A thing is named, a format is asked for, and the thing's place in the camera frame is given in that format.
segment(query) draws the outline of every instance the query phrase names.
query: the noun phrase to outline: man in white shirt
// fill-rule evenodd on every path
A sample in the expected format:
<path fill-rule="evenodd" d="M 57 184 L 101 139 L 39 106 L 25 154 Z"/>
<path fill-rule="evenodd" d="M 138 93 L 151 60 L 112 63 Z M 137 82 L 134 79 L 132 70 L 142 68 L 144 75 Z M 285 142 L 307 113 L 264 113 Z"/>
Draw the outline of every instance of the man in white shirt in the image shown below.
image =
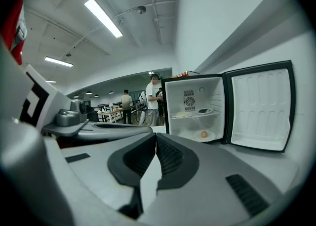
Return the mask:
<path fill-rule="evenodd" d="M 130 103 L 132 103 L 132 97 L 128 95 L 128 90 L 124 90 L 124 95 L 121 97 L 122 109 L 123 109 L 123 123 L 126 124 L 126 114 L 128 123 L 132 124 L 132 114 L 130 111 Z"/>
<path fill-rule="evenodd" d="M 147 118 L 150 121 L 150 127 L 159 126 L 159 114 L 158 114 L 158 102 L 157 100 L 162 100 L 162 97 L 154 97 L 154 85 L 158 84 L 159 76 L 158 74 L 152 74 L 150 76 L 150 83 L 146 87 L 146 99 L 147 107 L 146 111 Z"/>

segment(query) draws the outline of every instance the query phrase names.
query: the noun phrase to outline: ceiling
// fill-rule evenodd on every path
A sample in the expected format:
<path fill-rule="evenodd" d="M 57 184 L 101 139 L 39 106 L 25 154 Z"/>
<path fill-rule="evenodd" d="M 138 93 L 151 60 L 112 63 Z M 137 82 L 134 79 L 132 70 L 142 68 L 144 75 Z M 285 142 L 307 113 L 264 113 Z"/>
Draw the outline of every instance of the ceiling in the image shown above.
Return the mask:
<path fill-rule="evenodd" d="M 31 64 L 45 79 L 64 83 L 71 73 L 79 72 L 91 63 L 127 58 L 127 53 L 139 48 L 172 44 L 175 23 L 174 0 L 155 5 L 145 14 L 136 11 L 118 14 L 152 0 L 97 0 L 123 33 L 113 34 L 84 6 L 88 0 L 24 0 L 28 35 L 23 48 L 23 66 Z M 44 61 L 46 56 L 64 60 L 74 66 L 69 69 Z"/>
<path fill-rule="evenodd" d="M 153 70 L 153 72 L 159 74 L 160 76 L 162 76 L 162 78 L 170 78 L 172 76 L 171 69 Z M 148 72 L 146 72 L 137 75 L 116 78 L 110 81 L 104 81 L 71 93 L 68 95 L 68 97 L 72 98 L 74 95 L 79 95 L 79 98 L 88 99 L 94 98 L 96 94 L 100 97 L 108 96 L 110 91 L 122 94 L 124 90 L 144 90 L 149 82 L 150 75 L 148 74 Z M 92 94 L 86 95 L 85 93 L 88 90 L 90 90 Z"/>

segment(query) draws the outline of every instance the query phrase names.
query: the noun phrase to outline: ceiling pipe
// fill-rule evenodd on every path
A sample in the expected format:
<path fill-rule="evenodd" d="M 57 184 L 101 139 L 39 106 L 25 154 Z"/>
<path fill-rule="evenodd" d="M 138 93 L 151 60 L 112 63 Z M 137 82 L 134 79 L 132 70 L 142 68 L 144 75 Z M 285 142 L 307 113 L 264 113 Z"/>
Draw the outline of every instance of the ceiling pipe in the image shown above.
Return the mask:
<path fill-rule="evenodd" d="M 98 26 L 98 27 L 92 29 L 91 31 L 89 31 L 86 35 L 84 35 L 80 40 L 78 40 L 77 42 L 75 42 L 75 43 L 70 47 L 68 53 L 71 53 L 72 50 L 73 50 L 75 47 L 77 47 L 78 44 L 79 44 L 80 42 L 82 42 L 82 41 L 83 41 L 86 37 L 88 37 L 90 34 L 96 32 L 96 31 L 98 31 L 98 30 L 100 30 L 100 29 L 102 29 L 102 28 L 104 28 L 104 25 Z"/>
<path fill-rule="evenodd" d="M 174 2 L 175 2 L 174 0 L 167 0 L 167 1 L 155 2 L 154 4 L 155 4 L 155 5 L 160 5 L 160 4 L 167 4 L 167 3 L 174 3 Z M 148 4 L 144 4 L 144 5 L 139 5 L 139 6 L 149 7 L 149 6 L 153 6 L 153 3 L 148 3 Z M 122 16 L 122 15 L 125 14 L 125 13 L 131 12 L 131 11 L 135 11 L 139 6 L 121 12 L 121 13 L 119 13 L 118 15 L 115 15 L 115 16 L 113 17 L 113 19 L 115 19 L 115 18 L 117 18 L 117 17 L 120 17 L 120 16 Z"/>
<path fill-rule="evenodd" d="M 171 19 L 174 18 L 174 16 L 158 16 L 158 19 Z"/>
<path fill-rule="evenodd" d="M 158 27 L 159 43 L 160 43 L 160 45 L 162 45 L 162 42 L 161 42 L 161 33 L 160 33 L 160 25 L 159 25 L 159 20 L 158 20 L 158 16 L 157 16 L 157 10 L 156 10 L 155 2 L 156 2 L 156 0 L 152 0 L 152 4 L 153 4 L 153 8 L 154 8 L 154 13 L 155 13 L 155 21 L 156 21 L 157 27 Z"/>
<path fill-rule="evenodd" d="M 24 10 L 26 12 L 29 12 L 39 18 L 41 18 L 42 20 L 45 20 L 48 24 L 53 25 L 55 27 L 58 27 L 62 30 L 64 30 L 65 32 L 71 34 L 72 36 L 78 38 L 78 39 L 82 39 L 82 36 L 80 34 L 78 34 L 77 32 L 74 32 L 73 30 L 67 28 L 65 25 L 55 21 L 54 19 L 52 19 L 51 17 L 43 14 L 42 12 L 35 10 L 34 8 L 30 8 L 28 6 L 24 7 Z M 99 50 L 100 52 L 103 52 L 105 55 L 110 55 L 109 53 L 107 53 L 106 51 L 104 51 L 103 49 L 101 49 L 100 47 L 98 47 L 97 45 L 93 44 L 91 41 L 83 38 L 83 41 L 85 41 L 87 44 L 89 44 L 90 46 L 92 46 L 93 48 Z"/>

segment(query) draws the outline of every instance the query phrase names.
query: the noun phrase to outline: ceiling light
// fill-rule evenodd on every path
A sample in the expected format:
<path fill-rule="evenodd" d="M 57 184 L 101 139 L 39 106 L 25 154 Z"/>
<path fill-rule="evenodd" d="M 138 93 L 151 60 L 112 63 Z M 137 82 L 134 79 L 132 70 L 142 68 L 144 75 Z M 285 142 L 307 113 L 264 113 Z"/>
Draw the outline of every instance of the ceiling light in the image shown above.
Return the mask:
<path fill-rule="evenodd" d="M 71 63 L 63 62 L 63 61 L 56 60 L 56 59 L 53 59 L 53 58 L 50 58 L 50 57 L 46 57 L 45 61 L 54 62 L 54 63 L 57 63 L 57 64 L 68 66 L 68 67 L 72 67 L 73 66 Z"/>
<path fill-rule="evenodd" d="M 111 31 L 112 34 L 114 34 L 116 38 L 123 35 L 95 0 L 89 0 L 84 5 Z"/>

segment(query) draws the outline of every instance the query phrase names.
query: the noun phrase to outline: table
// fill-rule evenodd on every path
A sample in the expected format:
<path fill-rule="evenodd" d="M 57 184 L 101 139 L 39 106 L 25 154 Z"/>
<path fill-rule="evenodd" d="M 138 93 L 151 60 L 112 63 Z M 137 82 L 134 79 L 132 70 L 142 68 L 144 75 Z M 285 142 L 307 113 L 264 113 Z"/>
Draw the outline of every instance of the table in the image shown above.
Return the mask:
<path fill-rule="evenodd" d="M 103 121 L 103 122 L 104 122 L 104 116 L 109 116 L 110 122 L 112 123 L 112 115 L 114 115 L 114 122 L 116 123 L 116 122 L 117 122 L 117 119 L 116 119 L 115 115 L 116 115 L 117 113 L 119 113 L 119 114 L 120 114 L 120 117 L 122 118 L 122 113 L 121 113 L 121 111 L 122 111 L 122 109 L 120 108 L 120 109 L 114 110 L 114 111 L 112 111 L 112 112 L 110 112 L 110 113 L 100 113 L 100 114 L 98 114 L 98 116 L 101 116 L 101 117 L 102 117 L 102 121 Z"/>

